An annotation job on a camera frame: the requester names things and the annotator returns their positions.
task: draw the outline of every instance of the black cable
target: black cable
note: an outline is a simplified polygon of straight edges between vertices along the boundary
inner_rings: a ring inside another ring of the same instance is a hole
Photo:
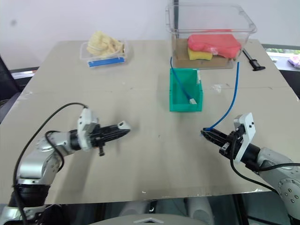
[[[260,168],[259,172],[274,170],[276,168],[285,167],[285,166],[300,166],[300,163],[281,163],[281,164],[277,164],[277,165],[273,165],[273,166],[269,166],[269,167],[265,167],[265,168]]]
[[[257,221],[257,222],[261,222],[261,223],[264,223],[264,224],[281,225],[281,224],[273,223],[271,221],[260,219],[260,218],[256,218],[256,217],[252,217],[252,216],[247,216],[247,217],[248,217],[248,219],[251,219],[251,220],[254,220],[254,221]]]
[[[235,149],[235,144],[236,144],[236,142],[237,142],[237,136],[234,136],[234,139],[233,139],[233,142],[232,142],[232,145],[231,145],[231,155],[230,155],[230,166],[231,166],[231,168],[233,169],[233,171],[234,171],[237,175],[239,175],[241,178],[243,178],[243,179],[245,179],[245,180],[248,180],[248,181],[250,181],[250,182],[252,182],[252,183],[261,185],[261,186],[263,186],[263,187],[265,187],[265,188],[267,188],[267,189],[269,189],[269,190],[275,192],[276,194],[278,194],[278,192],[277,192],[274,188],[272,188],[272,187],[270,187],[270,186],[268,186],[268,185],[265,185],[265,184],[263,184],[263,183],[261,183],[261,182],[258,182],[258,181],[256,181],[256,180],[253,180],[253,179],[250,179],[250,178],[248,178],[248,177],[245,177],[244,175],[240,174],[239,171],[236,170],[236,168],[234,167],[234,163],[233,163],[234,149]]]
[[[56,130],[49,130],[49,131],[47,131],[45,133],[45,139],[48,142],[48,144],[51,145],[51,147],[54,149],[54,151],[59,155],[59,157],[61,159],[61,165],[60,165],[60,167],[59,167],[59,169],[57,171],[57,172],[59,172],[63,168],[63,166],[65,164],[65,160],[64,160],[64,156],[61,154],[61,152],[56,148],[56,146],[48,138],[48,135],[52,134],[52,133],[59,133],[59,131],[56,131]]]
[[[17,203],[18,209],[20,211],[20,214],[22,216],[22,221],[24,225],[27,225],[27,218],[26,215],[24,213],[24,204],[23,201],[21,199],[18,187],[17,187],[17,172],[18,172],[18,168],[20,165],[20,161],[26,151],[26,149],[28,148],[28,146],[30,145],[30,143],[32,142],[32,140],[38,135],[38,133],[41,131],[41,129],[43,129],[43,127],[46,125],[46,123],[54,116],[56,115],[60,110],[70,106],[70,105],[82,105],[84,108],[88,108],[85,104],[79,103],[79,102],[72,102],[72,103],[68,103],[63,105],[62,107],[60,107],[58,110],[56,110],[54,113],[52,113],[46,120],[45,122],[39,127],[39,129],[37,129],[37,131],[34,133],[34,135],[29,139],[29,141],[27,142],[27,144],[25,145],[25,147],[23,148],[16,164],[15,164],[15,169],[14,169],[14,175],[13,175],[13,187],[14,187],[14,193],[15,193],[15,201]]]

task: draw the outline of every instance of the blue label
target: blue label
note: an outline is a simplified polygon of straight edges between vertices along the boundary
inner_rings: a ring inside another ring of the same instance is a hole
[[[88,62],[88,64],[89,67],[98,67],[98,66],[114,64],[114,63],[122,63],[122,62],[125,62],[125,59],[123,57],[119,57],[113,59],[92,61],[92,62]]]

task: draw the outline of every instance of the small white piece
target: small white piece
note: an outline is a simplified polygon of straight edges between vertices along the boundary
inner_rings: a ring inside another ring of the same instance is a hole
[[[196,105],[196,104],[197,104],[196,101],[195,101],[195,99],[193,99],[193,98],[191,98],[191,99],[189,100],[189,102],[190,102],[190,104],[192,104],[192,105]]]
[[[131,129],[131,127],[125,121],[118,123],[118,128],[120,130],[130,130]]]

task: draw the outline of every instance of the blue cable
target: blue cable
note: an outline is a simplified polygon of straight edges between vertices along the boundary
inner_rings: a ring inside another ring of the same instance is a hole
[[[190,100],[190,99],[192,99],[193,97],[190,96],[190,94],[185,90],[185,88],[183,87],[183,84],[181,83],[179,77],[177,76],[177,74],[176,74],[176,72],[175,72],[175,70],[174,70],[174,68],[173,68],[173,66],[172,66],[172,58],[173,58],[173,57],[170,58],[170,65],[171,65],[172,72],[173,72],[173,74],[174,74],[174,76],[175,76],[175,78],[176,78],[176,80],[177,80],[177,82],[178,82],[178,84],[179,84],[179,86],[180,86],[180,88],[181,88],[183,94],[187,97],[188,100]]]
[[[227,115],[228,113],[231,111],[231,109],[233,108],[234,102],[235,102],[235,98],[236,98],[236,93],[238,91],[238,84],[239,84],[239,73],[240,73],[240,62],[238,62],[238,65],[236,67],[236,79],[235,79],[235,87],[234,87],[234,94],[233,94],[233,99],[231,102],[231,105],[229,107],[229,109],[227,110],[227,112],[224,114],[224,116],[221,117],[221,119],[219,119],[214,125],[212,125],[209,128],[206,128],[206,131],[210,131],[211,129],[213,129],[216,125],[218,125]]]

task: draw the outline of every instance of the black chair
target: black chair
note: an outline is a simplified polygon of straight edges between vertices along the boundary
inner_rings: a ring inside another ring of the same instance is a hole
[[[0,57],[0,123],[17,100],[22,90]]]

